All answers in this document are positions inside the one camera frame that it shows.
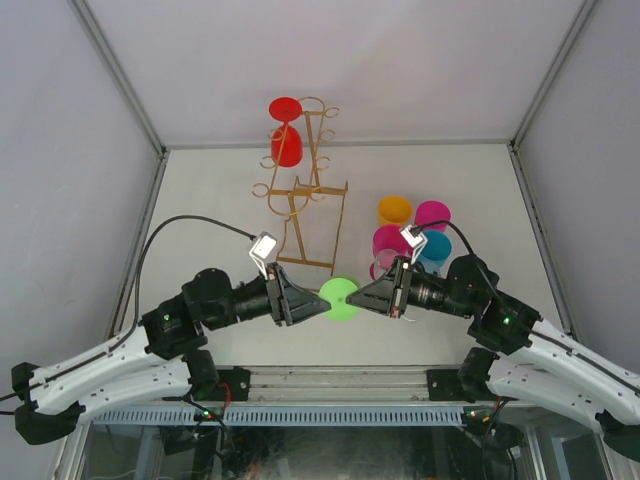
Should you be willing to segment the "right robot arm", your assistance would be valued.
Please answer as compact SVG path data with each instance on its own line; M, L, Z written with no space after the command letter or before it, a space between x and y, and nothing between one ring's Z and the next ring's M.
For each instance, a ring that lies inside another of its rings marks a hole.
M497 274L468 254L445 277L398 257L348 304L390 318L416 307L470 320L461 391L535 404L600 435L618 454L639 458L639 376L558 330L537 310L498 290Z

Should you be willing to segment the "orange plastic wine glass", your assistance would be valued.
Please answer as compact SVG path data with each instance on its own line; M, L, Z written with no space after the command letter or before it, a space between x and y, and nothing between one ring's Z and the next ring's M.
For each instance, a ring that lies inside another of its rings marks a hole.
M385 196L377 205L377 221L379 226L406 225L411 220L412 214L412 204L403 196Z

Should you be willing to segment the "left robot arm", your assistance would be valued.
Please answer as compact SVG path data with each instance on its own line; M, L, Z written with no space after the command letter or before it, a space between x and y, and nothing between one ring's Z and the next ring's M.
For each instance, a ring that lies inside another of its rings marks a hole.
M119 407L170 397L209 399L219 374L205 348L207 331L263 316L293 326L330 308L292 283L277 263L238 286L224 271L205 269L132 330L48 367L14 366L12 388L22 402L13 413L15 429L28 444L42 445Z

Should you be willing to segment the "magenta wine glass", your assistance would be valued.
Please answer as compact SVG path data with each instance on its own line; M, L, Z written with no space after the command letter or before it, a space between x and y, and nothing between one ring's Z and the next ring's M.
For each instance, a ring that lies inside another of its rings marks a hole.
M400 234L401 227L398 225L385 225L379 227L372 238L372 252L374 260L378 252L382 249L394 249L399 253L399 256L406 256L410 253L408 244L405 242ZM370 275L373 280L372 272L373 263L370 266Z
M447 222L451 220L451 211L445 203L428 200L417 206L414 215L414 224L416 226L433 223L437 220L444 220L444 223L433 225L430 229L445 232L448 228Z

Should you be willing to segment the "green plastic wine glass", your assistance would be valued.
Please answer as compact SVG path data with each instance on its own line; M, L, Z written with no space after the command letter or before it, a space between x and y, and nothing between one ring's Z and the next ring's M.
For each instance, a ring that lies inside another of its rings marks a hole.
M358 290L356 282L349 278L334 277L325 282L318 295L327 301L331 308L326 312L326 317L335 322L346 322L353 319L358 308L347 303L347 297Z

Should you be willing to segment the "cyan plastic wine glass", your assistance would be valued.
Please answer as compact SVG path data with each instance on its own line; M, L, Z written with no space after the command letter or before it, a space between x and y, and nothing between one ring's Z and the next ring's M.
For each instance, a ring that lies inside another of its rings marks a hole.
M427 273L438 274L452 253L449 237L437 230L424 231L426 244L422 248L417 261Z

